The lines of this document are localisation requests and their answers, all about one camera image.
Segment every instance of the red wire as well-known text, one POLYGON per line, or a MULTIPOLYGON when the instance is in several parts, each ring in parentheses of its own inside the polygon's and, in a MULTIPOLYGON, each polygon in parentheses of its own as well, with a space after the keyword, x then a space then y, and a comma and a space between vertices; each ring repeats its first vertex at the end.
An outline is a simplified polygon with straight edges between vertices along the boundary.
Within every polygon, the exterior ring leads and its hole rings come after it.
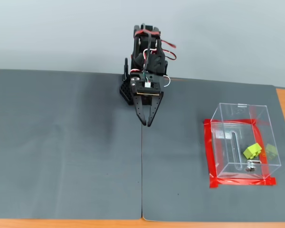
POLYGON ((164 42, 164 43, 166 43, 166 44, 168 44, 168 45, 170 45, 171 47, 173 47, 173 48, 176 48, 176 45, 174 45, 174 44, 172 44, 172 43, 169 43, 169 42, 167 42, 166 40, 161 40, 162 42, 164 42))
POLYGON ((170 53, 171 55, 174 56, 174 58, 171 58, 171 57, 169 57, 169 56, 166 56, 167 58, 169 58, 169 59, 171 59, 171 60, 176 60, 176 55, 175 55, 173 52, 168 51, 168 50, 165 50, 165 49, 163 49, 163 51, 164 51, 164 52, 168 52, 168 53, 170 53))
POLYGON ((149 31, 149 30, 146 30, 146 29, 142 29, 142 30, 139 30, 139 31, 135 32, 134 37, 137 34, 141 34, 141 33, 150 33, 152 35, 160 35, 160 32, 152 32, 152 31, 149 31))

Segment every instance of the robotic arm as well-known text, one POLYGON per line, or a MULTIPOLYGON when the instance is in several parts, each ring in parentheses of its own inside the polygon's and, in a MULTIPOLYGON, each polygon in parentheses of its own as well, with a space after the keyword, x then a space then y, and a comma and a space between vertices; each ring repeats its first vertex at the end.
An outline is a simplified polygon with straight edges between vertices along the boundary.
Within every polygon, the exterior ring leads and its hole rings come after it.
POLYGON ((120 94, 129 105, 134 105, 136 114, 143 125, 147 125, 143 105, 150 105, 148 127, 151 126, 158 107, 162 101, 164 77, 167 77, 168 62, 165 60, 165 52, 174 56, 174 53, 162 49, 162 42, 173 48, 175 45, 161 40, 161 32, 153 26, 134 27, 134 50, 131 55, 131 70, 128 74, 128 59, 125 59, 123 84, 120 86, 120 94))

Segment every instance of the cable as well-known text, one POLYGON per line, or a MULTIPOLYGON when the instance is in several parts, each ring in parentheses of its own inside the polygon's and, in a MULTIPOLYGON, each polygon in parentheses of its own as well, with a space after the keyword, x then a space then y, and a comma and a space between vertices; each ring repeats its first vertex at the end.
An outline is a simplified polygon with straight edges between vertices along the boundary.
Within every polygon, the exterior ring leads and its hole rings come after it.
POLYGON ((148 81, 149 81, 149 79, 147 78, 147 76, 146 76, 146 73, 145 73, 145 72, 143 72, 143 76, 144 76, 144 78, 146 79, 146 82, 148 82, 148 81))
POLYGON ((168 45, 170 45, 171 47, 173 47, 173 48, 176 48, 176 45, 174 45, 174 44, 172 44, 172 43, 169 43, 169 42, 167 42, 166 40, 161 40, 162 42, 164 42, 164 43, 166 43, 166 44, 168 44, 168 45))
POLYGON ((171 79, 169 78, 169 83, 167 85, 164 85, 163 87, 167 87, 168 85, 170 85, 170 82, 171 82, 171 79))
POLYGON ((141 70, 139 70, 139 69, 132 69, 132 70, 130 70, 130 73, 136 72, 136 71, 141 71, 141 70))
POLYGON ((148 50, 148 49, 145 49, 145 50, 143 51, 143 58, 144 58, 144 59, 146 59, 146 53, 145 53, 146 50, 148 50))
POLYGON ((145 25, 144 23, 142 24, 142 26, 143 26, 143 31, 144 31, 145 33, 147 33, 147 34, 148 34, 148 37, 149 37, 149 38, 148 38, 147 57, 146 57, 146 61, 145 61, 145 64, 144 64, 143 70, 142 70, 142 72, 145 73, 146 70, 147 70, 148 61, 149 61, 149 55, 150 55, 150 49, 151 49, 151 32, 148 31, 148 30, 146 30, 146 25, 145 25))
POLYGON ((171 58, 171 57, 169 57, 169 56, 166 56, 167 58, 169 58, 169 59, 171 59, 171 60, 176 60, 176 55, 175 55, 173 52, 168 51, 168 50, 165 50, 165 49, 163 49, 163 51, 164 51, 164 52, 167 52, 167 53, 170 53, 170 54, 172 54, 172 55, 174 56, 174 58, 171 58))

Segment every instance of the red tape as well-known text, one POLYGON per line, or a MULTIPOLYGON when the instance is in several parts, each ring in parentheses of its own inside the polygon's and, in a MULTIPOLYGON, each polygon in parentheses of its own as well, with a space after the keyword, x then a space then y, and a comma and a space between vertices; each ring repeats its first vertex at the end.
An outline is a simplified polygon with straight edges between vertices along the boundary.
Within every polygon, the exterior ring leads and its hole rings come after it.
MULTIPOLYGON (((262 140, 261 133, 258 127, 255 125, 256 120, 236 120, 236 121, 224 121, 224 123, 241 123, 241 124, 251 124, 253 132, 255 134, 256 142, 262 147, 262 152, 260 154, 260 160, 262 164, 267 164, 266 153, 264 149, 264 144, 262 140)), ((276 185, 276 179, 274 177, 268 176, 266 179, 240 179, 240 178, 218 178, 217 168, 215 166, 214 153, 212 148, 212 133, 211 133, 211 122, 210 119, 204 121, 204 138, 205 138, 205 148, 206 157, 208 162, 209 170, 209 180, 210 188, 217 188, 219 184, 229 184, 229 185, 276 185)), ((269 174, 268 167, 262 167, 263 176, 269 174)))

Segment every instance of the small metal object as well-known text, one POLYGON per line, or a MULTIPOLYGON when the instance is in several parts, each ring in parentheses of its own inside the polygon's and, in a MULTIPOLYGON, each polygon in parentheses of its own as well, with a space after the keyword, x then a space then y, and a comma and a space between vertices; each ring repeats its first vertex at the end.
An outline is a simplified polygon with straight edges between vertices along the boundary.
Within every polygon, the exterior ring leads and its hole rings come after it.
POLYGON ((256 170, 254 164, 261 164, 261 163, 262 163, 261 161, 247 160, 247 167, 245 170, 247 172, 254 172, 256 170))

